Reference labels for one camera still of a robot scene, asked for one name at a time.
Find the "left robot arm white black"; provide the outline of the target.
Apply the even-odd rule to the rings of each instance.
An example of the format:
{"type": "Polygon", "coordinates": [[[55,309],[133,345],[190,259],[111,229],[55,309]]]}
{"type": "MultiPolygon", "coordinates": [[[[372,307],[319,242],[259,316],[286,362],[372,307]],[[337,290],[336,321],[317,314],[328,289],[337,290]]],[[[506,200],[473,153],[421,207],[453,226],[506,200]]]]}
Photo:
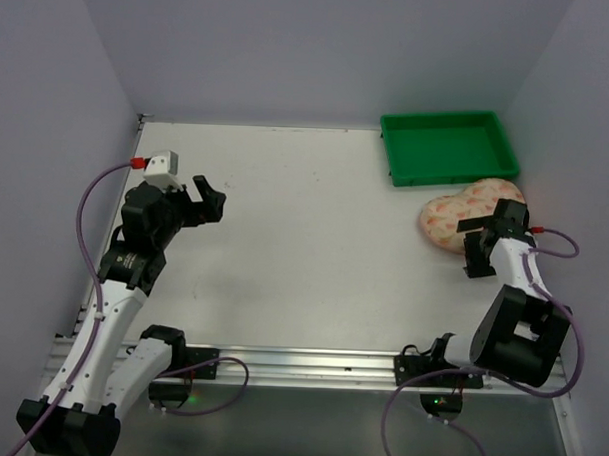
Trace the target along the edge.
{"type": "Polygon", "coordinates": [[[80,332],[57,375],[38,400],[22,401],[17,421],[41,454],[111,456],[122,420],[157,375],[184,364],[185,335],[154,325],[138,342],[138,354],[115,364],[122,341],[147,301],[166,260],[165,250],[183,228],[222,219],[225,193],[202,175],[186,188],[161,189],[148,181],[126,193],[121,224],[91,272],[97,285],[80,332]]]}

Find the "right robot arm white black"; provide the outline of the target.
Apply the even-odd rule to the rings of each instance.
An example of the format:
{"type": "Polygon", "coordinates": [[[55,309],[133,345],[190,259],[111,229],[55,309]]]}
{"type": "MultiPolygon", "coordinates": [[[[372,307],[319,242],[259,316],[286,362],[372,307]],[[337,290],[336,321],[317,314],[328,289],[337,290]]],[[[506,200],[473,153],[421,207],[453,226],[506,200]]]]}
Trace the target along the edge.
{"type": "Polygon", "coordinates": [[[539,252],[527,205],[498,200],[491,215],[461,220],[464,272],[495,277],[498,292],[470,341],[455,333],[435,339],[436,367],[481,368],[535,392],[545,384],[563,346],[568,308],[554,303],[536,267],[539,252]]]}

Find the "floral mesh laundry bag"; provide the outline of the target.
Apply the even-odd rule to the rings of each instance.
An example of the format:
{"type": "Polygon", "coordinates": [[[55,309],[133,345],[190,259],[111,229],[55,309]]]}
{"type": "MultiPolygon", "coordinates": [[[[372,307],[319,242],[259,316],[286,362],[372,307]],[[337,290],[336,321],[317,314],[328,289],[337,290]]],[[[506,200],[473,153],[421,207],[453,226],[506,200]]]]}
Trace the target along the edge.
{"type": "Polygon", "coordinates": [[[492,215],[499,199],[526,202],[520,189],[512,182],[480,179],[454,195],[430,200],[420,212],[420,226],[437,247],[463,255],[465,233],[457,232],[459,221],[492,215]]]}

